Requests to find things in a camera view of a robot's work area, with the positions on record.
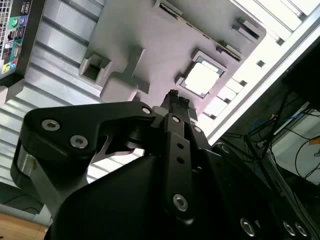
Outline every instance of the metal plate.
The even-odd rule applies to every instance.
[[[86,55],[92,51],[113,62],[111,72],[123,72],[128,64],[132,47],[139,46],[145,52],[137,66],[135,77],[150,83],[148,92],[140,91],[141,101],[149,106],[159,106],[170,89],[176,89],[175,80],[183,75],[192,60],[192,53],[199,48],[228,69],[215,84],[214,91],[205,100],[180,91],[203,112],[226,82],[250,55],[266,32],[253,19],[228,0],[169,1],[183,12],[182,17],[210,38],[233,46],[243,55],[235,63],[216,50],[215,44],[183,21],[176,20],[155,6],[153,0],[109,0],[100,16],[88,46]],[[241,17],[261,32],[256,43],[248,43],[232,27]]]

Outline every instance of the rectangular slot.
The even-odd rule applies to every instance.
[[[222,54],[222,53],[227,54],[229,57],[231,57],[233,60],[235,60],[235,61],[237,61],[237,62],[240,62],[240,61],[241,61],[240,58],[235,57],[235,56],[232,55],[229,51],[226,51],[225,49],[223,49],[223,48],[221,48],[221,47],[217,47],[216,50],[217,50],[220,54]]]
[[[20,30],[19,30],[19,38],[20,39],[24,36],[24,32],[25,32],[25,28],[24,27],[20,28]]]
[[[21,7],[21,14],[25,13],[26,3],[24,2]]]
[[[163,11],[165,11],[166,13],[168,13],[169,15],[171,15],[172,17],[178,20],[178,15],[175,14],[174,11],[166,7],[163,3],[160,3],[159,8],[161,8]]]
[[[16,31],[9,32],[7,41],[10,42],[10,41],[14,40],[15,36],[16,36]]]
[[[259,39],[259,35],[258,34],[256,34],[253,30],[251,30],[250,28],[248,28],[246,25],[244,25],[244,24],[242,24],[241,25],[243,28],[244,28],[244,30],[248,33],[248,34],[250,34],[252,37],[254,37],[256,40],[258,40]]]
[[[27,3],[25,4],[24,14],[29,14],[29,10],[30,10],[30,3],[27,2]]]

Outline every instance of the ribbed metal panel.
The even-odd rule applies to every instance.
[[[101,103],[101,88],[81,79],[78,73],[103,5],[103,0],[47,1],[25,75],[25,87],[14,99],[0,106],[0,182],[15,185],[10,167],[27,112]],[[88,181],[122,165],[109,159],[97,162],[89,168]]]

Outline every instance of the wooden floor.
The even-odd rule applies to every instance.
[[[43,240],[46,230],[44,226],[0,214],[0,239],[2,240]]]

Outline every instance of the screw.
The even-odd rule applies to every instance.
[[[175,122],[177,122],[177,123],[179,123],[179,122],[180,122],[180,119],[179,119],[179,118],[177,118],[176,116],[172,116],[172,119],[173,119]]]
[[[245,233],[248,234],[250,237],[254,237],[256,235],[254,227],[247,219],[241,218],[240,225],[242,229],[245,231]]]
[[[151,111],[150,111],[148,108],[146,108],[146,107],[143,107],[143,108],[142,108],[142,111],[143,111],[145,114],[150,114],[150,113],[151,113]]]
[[[88,140],[81,135],[74,135],[70,138],[72,147],[76,149],[84,149],[88,145]]]
[[[285,221],[283,221],[283,226],[284,229],[291,235],[291,236],[295,236],[296,233],[294,231],[294,229]]]
[[[41,123],[44,130],[54,132],[60,128],[60,124],[52,119],[46,119]]]
[[[304,236],[304,237],[308,236],[306,230],[299,223],[296,222],[295,227],[296,227],[296,229],[298,229],[298,231],[301,233],[302,236]]]
[[[181,212],[185,212],[188,209],[188,202],[181,194],[176,194],[173,196],[173,204]]]
[[[196,130],[198,133],[201,133],[201,132],[202,132],[202,130],[201,130],[199,127],[197,127],[197,126],[194,127],[194,130]]]

